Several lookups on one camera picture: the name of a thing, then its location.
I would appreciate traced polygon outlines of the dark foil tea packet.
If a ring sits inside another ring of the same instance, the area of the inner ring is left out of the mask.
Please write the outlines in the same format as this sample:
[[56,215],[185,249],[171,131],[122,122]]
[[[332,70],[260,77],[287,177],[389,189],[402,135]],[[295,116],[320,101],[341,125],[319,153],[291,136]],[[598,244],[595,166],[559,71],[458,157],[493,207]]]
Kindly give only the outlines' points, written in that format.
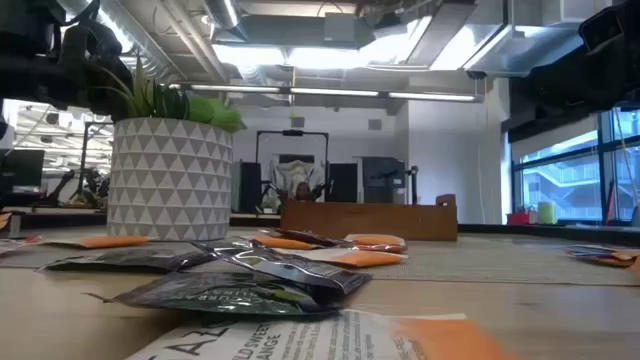
[[345,293],[249,273],[172,273],[112,298],[92,295],[104,303],[204,313],[264,316],[306,316],[335,312]]
[[274,237],[284,238],[288,240],[301,241],[312,245],[318,245],[323,247],[337,247],[348,245],[346,240],[333,239],[322,235],[315,234],[313,232],[304,232],[297,230],[287,230],[276,228],[272,230],[262,230],[262,233]]
[[205,264],[214,259],[201,251],[111,250],[93,255],[73,256],[44,266],[49,271],[105,271],[168,274]]
[[192,245],[230,264],[303,285],[316,302],[326,305],[341,302],[372,278],[370,274],[280,253],[256,240],[193,241]]

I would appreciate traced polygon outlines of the wooden tea organizer box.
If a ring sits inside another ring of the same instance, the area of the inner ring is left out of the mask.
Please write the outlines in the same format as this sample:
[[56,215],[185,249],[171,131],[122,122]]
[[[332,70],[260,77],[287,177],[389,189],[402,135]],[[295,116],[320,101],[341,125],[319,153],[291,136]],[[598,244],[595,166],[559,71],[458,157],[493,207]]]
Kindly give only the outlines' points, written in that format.
[[331,238],[352,234],[416,241],[455,242],[458,238],[453,194],[438,196],[434,205],[289,201],[282,208],[280,226]]

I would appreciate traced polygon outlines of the black background robot arms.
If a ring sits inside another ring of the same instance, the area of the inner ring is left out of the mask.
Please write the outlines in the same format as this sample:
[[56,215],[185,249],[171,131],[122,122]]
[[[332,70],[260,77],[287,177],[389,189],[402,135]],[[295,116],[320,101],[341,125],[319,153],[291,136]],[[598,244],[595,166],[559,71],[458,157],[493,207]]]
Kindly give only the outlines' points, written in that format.
[[[60,200],[62,190],[79,173],[77,188],[65,202]],[[96,168],[65,172],[54,190],[45,197],[45,204],[52,207],[86,208],[105,211],[108,205],[110,179]]]

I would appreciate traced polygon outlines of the black computer monitor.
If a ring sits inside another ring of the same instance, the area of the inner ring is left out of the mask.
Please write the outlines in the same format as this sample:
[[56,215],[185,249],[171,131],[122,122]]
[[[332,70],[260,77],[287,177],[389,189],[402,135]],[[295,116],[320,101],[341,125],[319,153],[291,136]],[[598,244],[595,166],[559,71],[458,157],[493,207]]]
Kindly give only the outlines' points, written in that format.
[[44,156],[43,150],[0,150],[0,194],[15,186],[40,187]]

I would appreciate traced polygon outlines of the succulent in white patterned pot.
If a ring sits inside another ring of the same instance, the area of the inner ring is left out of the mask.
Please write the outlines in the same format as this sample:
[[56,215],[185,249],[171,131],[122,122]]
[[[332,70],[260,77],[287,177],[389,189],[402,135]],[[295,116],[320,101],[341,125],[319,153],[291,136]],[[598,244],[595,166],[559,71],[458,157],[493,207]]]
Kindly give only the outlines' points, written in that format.
[[113,116],[107,232],[160,241],[226,236],[231,215],[233,136],[240,113],[218,97],[157,83],[137,66],[131,82],[106,67]]

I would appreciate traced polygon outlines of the yellow green cup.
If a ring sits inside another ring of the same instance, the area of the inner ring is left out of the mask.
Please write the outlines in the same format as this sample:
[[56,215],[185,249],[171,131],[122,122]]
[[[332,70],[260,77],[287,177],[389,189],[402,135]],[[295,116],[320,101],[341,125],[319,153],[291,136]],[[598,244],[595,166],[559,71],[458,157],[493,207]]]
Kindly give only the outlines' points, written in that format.
[[538,203],[538,222],[545,225],[557,223],[556,207],[553,202],[541,201]]

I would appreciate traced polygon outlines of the black upright panel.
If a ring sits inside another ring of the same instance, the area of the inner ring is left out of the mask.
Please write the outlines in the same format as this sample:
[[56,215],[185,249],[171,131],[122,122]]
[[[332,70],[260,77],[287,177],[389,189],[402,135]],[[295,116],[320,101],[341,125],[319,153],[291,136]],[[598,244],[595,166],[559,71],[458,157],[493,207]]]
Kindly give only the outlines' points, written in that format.
[[358,194],[358,167],[356,163],[330,163],[330,190],[328,202],[356,203]]
[[259,163],[240,163],[239,212],[255,213],[261,203],[261,166]]

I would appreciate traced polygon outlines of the black background pole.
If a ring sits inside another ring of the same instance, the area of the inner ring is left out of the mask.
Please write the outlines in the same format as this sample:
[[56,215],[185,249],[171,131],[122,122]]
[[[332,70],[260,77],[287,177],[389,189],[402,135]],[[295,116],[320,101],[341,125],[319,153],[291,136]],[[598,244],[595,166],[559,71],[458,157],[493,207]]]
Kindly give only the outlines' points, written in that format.
[[412,205],[417,205],[418,204],[418,195],[417,195],[417,174],[418,174],[418,167],[415,165],[412,165],[407,171],[406,174],[409,178],[409,182],[410,182],[410,203]]

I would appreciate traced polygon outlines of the grey woven placemat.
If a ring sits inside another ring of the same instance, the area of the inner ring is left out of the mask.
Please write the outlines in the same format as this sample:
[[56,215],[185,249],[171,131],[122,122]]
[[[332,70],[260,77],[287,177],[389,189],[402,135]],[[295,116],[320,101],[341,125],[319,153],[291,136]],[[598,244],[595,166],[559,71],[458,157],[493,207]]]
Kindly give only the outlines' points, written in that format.
[[[104,226],[25,231],[44,241],[79,241],[105,235]],[[526,236],[459,235],[457,242],[408,242],[400,264],[354,269],[375,280],[569,284],[640,287],[640,275],[595,265],[564,253],[568,242]],[[99,253],[56,245],[35,245],[0,255],[0,267],[40,268],[58,259]]]

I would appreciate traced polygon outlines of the dark grey monitor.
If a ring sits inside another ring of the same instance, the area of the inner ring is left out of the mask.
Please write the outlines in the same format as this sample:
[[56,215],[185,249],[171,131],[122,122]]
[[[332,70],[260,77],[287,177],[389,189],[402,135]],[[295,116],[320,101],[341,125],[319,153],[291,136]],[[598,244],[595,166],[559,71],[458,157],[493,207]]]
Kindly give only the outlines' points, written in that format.
[[393,203],[405,187],[405,164],[393,157],[363,157],[362,176],[365,203]]

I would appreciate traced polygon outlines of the white patterned cloth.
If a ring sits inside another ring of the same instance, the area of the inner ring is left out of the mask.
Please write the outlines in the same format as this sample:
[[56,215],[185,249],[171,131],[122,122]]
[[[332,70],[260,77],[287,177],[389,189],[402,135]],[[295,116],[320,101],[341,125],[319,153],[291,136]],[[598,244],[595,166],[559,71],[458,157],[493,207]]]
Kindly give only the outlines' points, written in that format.
[[299,195],[313,195],[325,183],[325,171],[314,163],[295,160],[272,165],[271,181],[288,200],[294,200]]

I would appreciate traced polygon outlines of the long ceiling tube light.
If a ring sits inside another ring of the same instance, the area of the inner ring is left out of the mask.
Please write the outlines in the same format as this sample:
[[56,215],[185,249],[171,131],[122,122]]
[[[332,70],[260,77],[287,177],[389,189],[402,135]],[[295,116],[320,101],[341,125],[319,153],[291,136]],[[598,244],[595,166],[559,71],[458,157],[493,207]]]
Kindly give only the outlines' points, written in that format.
[[415,101],[444,101],[444,102],[477,102],[479,95],[449,94],[449,93],[422,93],[405,91],[380,91],[380,90],[355,90],[334,88],[309,88],[309,87],[275,87],[275,86],[250,86],[250,85],[206,85],[206,84],[171,84],[170,88],[190,89],[196,91],[217,91],[228,93],[253,93],[262,95],[319,95],[341,96],[359,98],[382,98],[396,100]]

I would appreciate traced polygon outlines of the black stand frame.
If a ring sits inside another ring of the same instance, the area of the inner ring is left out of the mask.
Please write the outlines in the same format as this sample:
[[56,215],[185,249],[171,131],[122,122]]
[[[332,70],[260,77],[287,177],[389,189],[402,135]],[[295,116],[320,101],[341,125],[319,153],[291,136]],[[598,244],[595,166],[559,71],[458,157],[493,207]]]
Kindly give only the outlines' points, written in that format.
[[79,177],[78,177],[78,185],[76,188],[75,195],[79,195],[82,192],[84,187],[83,185],[84,178],[85,178],[84,171],[86,169],[86,157],[87,157],[89,140],[97,132],[104,129],[108,125],[112,125],[112,122],[88,121],[84,123],[83,140],[82,140],[82,148],[81,148],[81,156],[80,156]]

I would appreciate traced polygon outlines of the black window frame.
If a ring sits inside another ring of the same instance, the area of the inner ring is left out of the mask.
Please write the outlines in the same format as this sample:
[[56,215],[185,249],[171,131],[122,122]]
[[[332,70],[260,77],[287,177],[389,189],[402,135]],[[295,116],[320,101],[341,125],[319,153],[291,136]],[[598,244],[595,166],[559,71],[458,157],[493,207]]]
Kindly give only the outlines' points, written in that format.
[[554,225],[640,228],[640,109],[616,107],[562,126],[508,133],[513,213]]

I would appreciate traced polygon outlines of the black background station frame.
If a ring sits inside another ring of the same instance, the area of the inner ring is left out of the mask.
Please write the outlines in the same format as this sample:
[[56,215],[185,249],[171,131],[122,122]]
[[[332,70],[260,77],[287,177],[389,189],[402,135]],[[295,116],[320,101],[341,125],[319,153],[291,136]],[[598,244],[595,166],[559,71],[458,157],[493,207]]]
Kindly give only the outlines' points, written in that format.
[[[329,133],[326,132],[309,132],[309,131],[303,131],[303,130],[299,130],[299,129],[288,129],[288,130],[281,130],[281,131],[276,131],[276,130],[258,130],[256,133],[256,140],[255,140],[255,162],[258,164],[259,163],[259,155],[260,155],[260,144],[261,144],[261,136],[263,134],[278,134],[281,135],[283,137],[304,137],[304,136],[322,136],[325,139],[325,152],[324,152],[324,162],[321,163],[321,165],[324,165],[324,181],[322,183],[320,183],[319,185],[317,185],[316,187],[313,188],[313,190],[310,191],[309,195],[307,196],[309,199],[309,201],[317,201],[318,198],[320,198],[321,196],[324,195],[324,193],[327,190],[330,190],[331,188],[331,184],[329,183],[329,173],[330,171],[328,170],[328,166],[329,166],[329,161],[328,161],[328,149],[329,149]],[[274,190],[278,197],[280,198],[281,195],[284,195],[284,191],[280,190],[277,186],[275,186],[273,184],[273,182],[269,181],[269,180],[261,180],[260,181],[260,186],[261,186],[261,200],[262,198],[269,192],[269,190]]]

